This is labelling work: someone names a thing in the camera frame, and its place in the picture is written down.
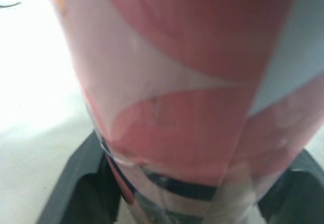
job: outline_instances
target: black stripe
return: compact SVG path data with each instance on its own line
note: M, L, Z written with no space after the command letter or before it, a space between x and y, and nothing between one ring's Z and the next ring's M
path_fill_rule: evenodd
M210 201L212 200L217 190L216 187L182 182L154 173L147 169L144 169L144 173L154 184L156 184L160 188L186 198Z

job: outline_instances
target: concrete floor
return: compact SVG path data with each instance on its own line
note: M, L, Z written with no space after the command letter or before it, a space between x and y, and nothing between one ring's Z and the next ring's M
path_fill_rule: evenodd
M30 224L93 125L46 0L0 10L0 48L0 223ZM323 140L309 146L322 166ZM249 218L262 223L257 210Z

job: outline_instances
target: gray floor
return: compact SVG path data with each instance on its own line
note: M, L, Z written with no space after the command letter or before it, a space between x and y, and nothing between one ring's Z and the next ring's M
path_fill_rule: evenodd
M0 48L0 223L31 224L93 126L46 0L0 10ZM322 166L323 140L308 147ZM119 223L131 223L125 207Z

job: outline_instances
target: pink cylinder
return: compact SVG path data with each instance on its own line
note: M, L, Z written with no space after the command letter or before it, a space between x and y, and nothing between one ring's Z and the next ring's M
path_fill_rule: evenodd
M324 117L324 0L51 0L135 223L242 223Z

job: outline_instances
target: cylindrical object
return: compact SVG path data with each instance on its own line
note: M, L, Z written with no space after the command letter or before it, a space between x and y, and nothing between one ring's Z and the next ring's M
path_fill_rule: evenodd
M324 0L52 0L138 223L244 221L324 117Z

